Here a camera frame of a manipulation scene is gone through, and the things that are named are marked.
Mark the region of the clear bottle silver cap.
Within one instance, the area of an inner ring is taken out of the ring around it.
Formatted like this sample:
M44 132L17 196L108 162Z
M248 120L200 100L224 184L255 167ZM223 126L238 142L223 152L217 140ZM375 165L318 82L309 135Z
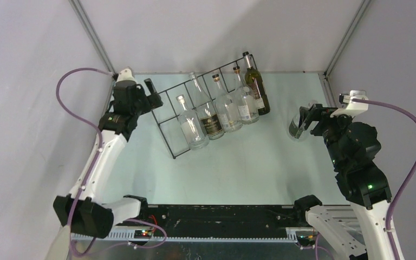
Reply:
M184 95L176 97L183 111L178 116L181 130L190 150L199 150L209 144L209 138L201 127L196 111L190 109Z

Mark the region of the tall clear bottle black label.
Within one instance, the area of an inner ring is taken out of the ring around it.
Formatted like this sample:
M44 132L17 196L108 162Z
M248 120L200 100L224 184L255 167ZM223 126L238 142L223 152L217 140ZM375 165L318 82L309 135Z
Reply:
M221 138L224 135L224 130L212 100L203 90L194 72L189 73L189 78L191 81L191 96L203 129L210 140Z

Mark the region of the clear bottle black cork stopper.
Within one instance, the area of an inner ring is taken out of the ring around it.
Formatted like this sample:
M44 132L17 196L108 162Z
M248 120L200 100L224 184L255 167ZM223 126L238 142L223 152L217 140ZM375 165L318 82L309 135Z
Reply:
M214 100L214 105L223 130L226 133L240 130L243 124L239 116L238 106L233 97L226 91L219 74L212 75L212 78L216 84L216 99Z

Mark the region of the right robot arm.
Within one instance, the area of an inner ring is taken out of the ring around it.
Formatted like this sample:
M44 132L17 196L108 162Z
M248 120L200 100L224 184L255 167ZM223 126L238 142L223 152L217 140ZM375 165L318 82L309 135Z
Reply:
M355 122L356 111L314 104L301 107L289 125L299 138L304 131L322 137L335 171L337 186L354 211L364 237L360 244L327 215L314 195L294 202L293 218L311 225L347 259L403 259L394 231L392 193L387 177L374 163L381 144L375 127Z

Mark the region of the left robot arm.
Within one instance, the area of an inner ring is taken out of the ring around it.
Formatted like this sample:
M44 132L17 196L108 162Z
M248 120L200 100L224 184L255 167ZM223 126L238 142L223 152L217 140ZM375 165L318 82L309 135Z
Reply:
M103 192L115 162L137 127L139 116L163 105L151 79L144 80L149 94L134 79L117 80L113 88L113 111L103 115L100 135L86 168L66 196L57 196L53 207L62 226L70 224L76 234L106 238L112 227L131 220L144 225L150 218L147 199L125 195L103 202Z

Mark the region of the clear bottle brown stopper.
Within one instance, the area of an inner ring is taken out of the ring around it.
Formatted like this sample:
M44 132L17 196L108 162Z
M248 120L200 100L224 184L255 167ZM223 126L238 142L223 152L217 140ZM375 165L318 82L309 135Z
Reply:
M244 125L254 124L259 120L254 92L242 78L240 67L233 67L233 71L236 75L235 83L237 84L234 91L234 98L239 110L240 119Z

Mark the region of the dark green wine bottle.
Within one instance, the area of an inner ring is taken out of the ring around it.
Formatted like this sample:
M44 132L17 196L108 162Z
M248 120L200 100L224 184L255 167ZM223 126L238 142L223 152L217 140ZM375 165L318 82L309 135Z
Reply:
M246 63L245 82L253 90L259 115L266 115L270 113L271 108L265 92L262 76L250 60L249 52L244 52L243 58Z

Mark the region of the small circuit board right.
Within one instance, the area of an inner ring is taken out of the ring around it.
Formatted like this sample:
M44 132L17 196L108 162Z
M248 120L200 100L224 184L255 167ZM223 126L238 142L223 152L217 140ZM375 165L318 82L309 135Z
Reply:
M316 238L315 235L298 236L297 240L298 241L309 242L309 241L313 241L315 238Z

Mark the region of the small circuit board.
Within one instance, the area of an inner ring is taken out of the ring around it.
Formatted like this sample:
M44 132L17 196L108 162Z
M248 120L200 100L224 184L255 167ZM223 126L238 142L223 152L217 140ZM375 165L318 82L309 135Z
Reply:
M152 230L135 230L134 239L151 239L153 237Z
M309 241L313 241L315 238L316 238L315 235L298 236L297 240L298 241L309 242Z

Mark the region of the small circuit board left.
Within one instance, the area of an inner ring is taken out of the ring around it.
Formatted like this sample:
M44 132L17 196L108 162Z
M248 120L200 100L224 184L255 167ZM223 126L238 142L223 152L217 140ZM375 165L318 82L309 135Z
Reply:
M134 239L151 239L153 237L152 230L135 230Z

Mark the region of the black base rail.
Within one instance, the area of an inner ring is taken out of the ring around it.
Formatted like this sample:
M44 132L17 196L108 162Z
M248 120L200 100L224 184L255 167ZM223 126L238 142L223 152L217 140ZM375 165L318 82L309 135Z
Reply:
M168 238L287 238L291 228L307 228L302 213L286 205L149 205L138 220L157 224Z

